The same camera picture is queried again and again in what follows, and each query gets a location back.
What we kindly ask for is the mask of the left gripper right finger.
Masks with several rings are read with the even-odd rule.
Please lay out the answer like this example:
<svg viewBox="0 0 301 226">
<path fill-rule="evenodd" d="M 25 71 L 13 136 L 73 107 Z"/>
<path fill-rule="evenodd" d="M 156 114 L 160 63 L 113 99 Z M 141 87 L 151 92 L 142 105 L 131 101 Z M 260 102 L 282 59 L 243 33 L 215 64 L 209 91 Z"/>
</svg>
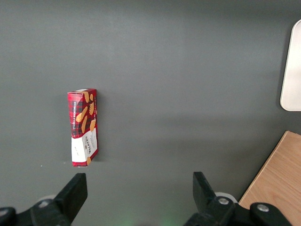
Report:
<svg viewBox="0 0 301 226">
<path fill-rule="evenodd" d="M 198 209 L 186 226 L 290 226 L 291 223 L 275 206 L 255 202 L 250 209 L 230 198 L 217 196 L 202 172 L 193 173 L 193 198 Z"/>
</svg>

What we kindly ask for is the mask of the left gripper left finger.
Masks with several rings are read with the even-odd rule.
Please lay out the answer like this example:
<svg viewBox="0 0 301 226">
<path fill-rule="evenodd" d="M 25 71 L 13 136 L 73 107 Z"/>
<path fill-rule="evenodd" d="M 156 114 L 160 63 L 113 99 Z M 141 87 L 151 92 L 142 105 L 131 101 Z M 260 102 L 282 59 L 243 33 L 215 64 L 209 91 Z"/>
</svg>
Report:
<svg viewBox="0 0 301 226">
<path fill-rule="evenodd" d="M 87 199 L 87 178 L 77 173 L 53 198 L 43 199 L 24 212 L 0 209 L 2 226 L 70 226 Z"/>
</svg>

